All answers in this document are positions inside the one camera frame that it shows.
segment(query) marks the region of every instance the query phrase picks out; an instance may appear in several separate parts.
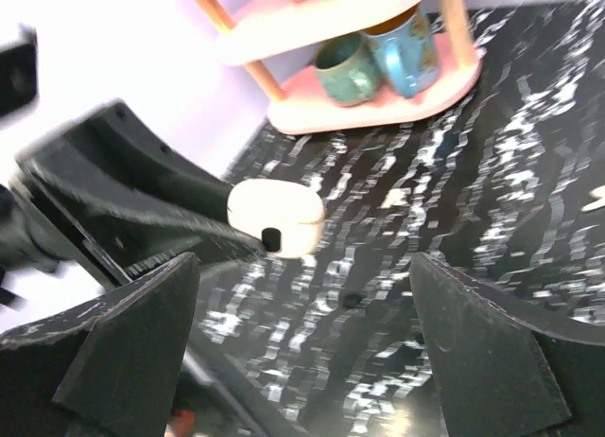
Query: black plastic part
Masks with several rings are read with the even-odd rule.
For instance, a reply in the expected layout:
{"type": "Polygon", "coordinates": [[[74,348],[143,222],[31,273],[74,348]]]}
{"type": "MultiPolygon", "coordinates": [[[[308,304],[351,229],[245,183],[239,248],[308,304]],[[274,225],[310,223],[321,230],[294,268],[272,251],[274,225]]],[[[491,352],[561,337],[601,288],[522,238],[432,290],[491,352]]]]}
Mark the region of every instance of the black plastic part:
{"type": "Polygon", "coordinates": [[[185,252],[204,263],[266,254],[260,240],[226,223],[231,186],[169,151],[122,102],[18,162],[33,205],[99,281],[120,286],[185,252]]]}
{"type": "Polygon", "coordinates": [[[412,260],[411,285],[450,437],[602,435],[605,328],[426,254],[412,260]]]}
{"type": "Polygon", "coordinates": [[[16,303],[19,302],[21,297],[11,292],[7,288],[0,288],[0,305],[15,307],[16,303]]]}
{"type": "Polygon", "coordinates": [[[24,108],[38,95],[38,47],[34,30],[0,50],[0,118],[24,108]]]}
{"type": "Polygon", "coordinates": [[[4,333],[0,338],[2,435],[64,437],[78,423],[95,424],[97,428],[109,426],[105,431],[112,437],[163,435],[181,367],[178,355],[182,354],[186,341],[183,333],[187,332],[183,329],[190,327],[193,318],[192,306],[183,299],[195,303],[197,263],[193,255],[184,254],[129,285],[4,333]],[[125,338],[132,327],[137,327],[141,315],[148,312],[153,313],[155,322],[145,321],[145,325],[158,330],[154,336],[159,339],[145,339],[142,334],[138,335],[139,341],[131,334],[125,338]],[[96,334],[97,323],[100,338],[96,334]],[[135,348],[126,349],[125,342],[135,348]],[[118,348],[131,355],[136,352],[137,358],[124,360],[118,348]],[[106,385],[90,378],[90,368],[81,365],[81,357],[90,358],[95,376],[108,382],[106,385]],[[137,373],[129,370],[133,365],[137,373]],[[116,370],[120,369],[122,374],[116,376],[116,370]],[[92,389],[83,391],[84,395],[79,397],[82,404],[69,411],[51,400],[60,385],[64,390],[59,397],[68,407],[78,397],[79,388],[92,389]],[[86,406],[91,400],[97,409],[89,412],[86,406]],[[127,408],[118,410],[112,404],[127,408]],[[79,416],[80,407],[89,419],[79,416]],[[133,418],[141,419],[140,428],[149,430],[153,426],[153,432],[121,433],[132,424],[131,413],[133,418]],[[118,433],[111,433],[111,429],[117,429],[118,433]]]}
{"type": "Polygon", "coordinates": [[[196,307],[193,255],[151,275],[153,281],[97,319],[53,396],[118,436],[163,435],[196,307]]]}
{"type": "Polygon", "coordinates": [[[282,249],[282,232],[279,229],[272,227],[263,229],[261,239],[269,253],[278,253],[282,249]]]}
{"type": "MultiPolygon", "coordinates": [[[[108,289],[129,288],[131,280],[147,278],[153,274],[150,271],[159,266],[163,269],[182,253],[194,254],[203,264],[199,278],[203,287],[204,277],[212,275],[215,267],[233,267],[237,261],[252,261],[267,253],[261,240],[229,226],[227,199],[232,187],[170,151],[121,101],[57,131],[20,155],[18,163],[22,169],[19,185],[12,192],[25,219],[35,223],[29,233],[36,246],[44,253],[76,260],[108,289]]],[[[196,303],[195,298],[187,300],[188,306],[196,303]]],[[[171,311],[179,313],[174,307],[171,311]]],[[[70,314],[67,319],[77,317],[70,314]]],[[[97,337],[91,336],[84,344],[74,371],[55,396],[63,408],[84,417],[79,423],[102,424],[116,435],[126,432],[129,437],[153,435],[150,432],[159,426],[160,417],[166,423],[167,417],[155,410],[150,415],[154,418],[143,424],[141,410],[151,407],[146,406],[149,400],[165,407],[172,394],[143,391],[139,388],[141,373],[133,372],[139,364],[151,369],[149,364],[157,362],[152,356],[143,360],[147,355],[137,352],[137,338],[170,357],[176,354],[181,362],[182,351],[138,326],[148,326],[152,319],[151,315],[140,315],[130,330],[135,334],[122,331],[123,343],[108,344],[104,339],[93,343],[97,337]],[[113,358],[110,348],[115,351],[113,358]],[[105,368],[104,363],[113,366],[105,368]],[[112,383],[124,376],[134,382],[131,386],[126,383],[130,395],[110,397],[113,389],[109,386],[127,394],[112,383]],[[118,409],[123,414],[132,409],[131,419],[124,415],[112,422],[118,409]]],[[[102,322],[99,331],[107,331],[102,322]]],[[[114,328],[109,333],[99,333],[98,337],[116,336],[114,328]]],[[[290,424],[203,333],[190,336],[185,361],[188,359],[193,360],[196,376],[191,376],[192,368],[185,362],[181,384],[183,376],[195,378],[196,398],[219,398],[219,409],[230,409],[257,437],[306,435],[290,424]],[[199,372],[204,379],[197,376],[199,372]]],[[[161,377],[147,374],[145,381],[152,378],[162,384],[161,377]]],[[[187,395],[177,397],[175,404],[194,397],[191,388],[187,395]]],[[[233,420],[224,425],[232,426],[233,420]]]]}
{"type": "Polygon", "coordinates": [[[32,267],[51,272],[59,260],[44,253],[29,234],[32,222],[13,194],[0,184],[0,267],[6,271],[32,267]]]}

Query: pink shelf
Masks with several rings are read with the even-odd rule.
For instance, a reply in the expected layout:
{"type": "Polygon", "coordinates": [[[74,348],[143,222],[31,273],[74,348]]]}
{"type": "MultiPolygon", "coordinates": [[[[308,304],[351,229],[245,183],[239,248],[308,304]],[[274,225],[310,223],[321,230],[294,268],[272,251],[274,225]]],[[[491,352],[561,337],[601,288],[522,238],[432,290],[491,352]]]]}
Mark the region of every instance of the pink shelf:
{"type": "Polygon", "coordinates": [[[229,65],[262,60],[374,26],[422,0],[253,0],[238,11],[236,27],[218,39],[229,65]]]}
{"type": "Polygon", "coordinates": [[[343,108],[328,98],[309,66],[285,83],[287,99],[270,104],[268,119],[284,134],[308,134],[411,122],[438,114],[471,90],[479,77],[481,61],[477,56],[472,66],[457,68],[447,34],[437,35],[435,41],[441,76],[413,99],[404,99],[385,85],[374,101],[343,108]]]}

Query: black and white surface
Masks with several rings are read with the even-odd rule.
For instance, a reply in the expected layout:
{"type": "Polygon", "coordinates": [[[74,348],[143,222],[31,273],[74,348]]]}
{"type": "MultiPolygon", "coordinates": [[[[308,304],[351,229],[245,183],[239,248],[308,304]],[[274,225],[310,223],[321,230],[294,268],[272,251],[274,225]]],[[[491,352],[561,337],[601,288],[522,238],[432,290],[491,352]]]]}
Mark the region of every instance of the black and white surface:
{"type": "Polygon", "coordinates": [[[484,71],[450,111],[299,138],[265,127],[230,181],[315,189],[320,249],[203,284],[196,325],[314,435],[438,437],[414,253],[605,323],[605,213],[580,212],[605,184],[603,21],[605,0],[483,9],[484,71]]]}

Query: wooden post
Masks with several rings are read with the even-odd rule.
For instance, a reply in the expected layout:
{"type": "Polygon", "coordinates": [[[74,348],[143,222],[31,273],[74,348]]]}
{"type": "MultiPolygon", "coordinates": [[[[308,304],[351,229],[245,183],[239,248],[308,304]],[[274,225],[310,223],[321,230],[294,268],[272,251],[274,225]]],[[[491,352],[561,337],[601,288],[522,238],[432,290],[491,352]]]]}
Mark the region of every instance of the wooden post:
{"type": "MultiPolygon", "coordinates": [[[[235,28],[233,19],[231,19],[231,16],[229,16],[217,0],[195,1],[206,13],[206,16],[208,16],[218,32],[228,33],[235,28]]],[[[261,61],[251,61],[244,66],[272,101],[279,102],[285,100],[286,95],[284,90],[261,61]]]]}
{"type": "Polygon", "coordinates": [[[476,51],[464,0],[441,0],[441,13],[458,66],[473,65],[476,51]]]}

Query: teal speckled mug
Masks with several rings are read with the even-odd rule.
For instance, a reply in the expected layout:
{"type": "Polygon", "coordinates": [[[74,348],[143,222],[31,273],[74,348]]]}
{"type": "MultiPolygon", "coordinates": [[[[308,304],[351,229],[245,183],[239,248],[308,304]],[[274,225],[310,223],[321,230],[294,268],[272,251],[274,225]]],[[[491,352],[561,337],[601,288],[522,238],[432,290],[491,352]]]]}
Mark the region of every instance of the teal speckled mug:
{"type": "Polygon", "coordinates": [[[382,75],[359,33],[330,40],[315,58],[321,87],[340,106],[354,106],[374,98],[382,75]]]}

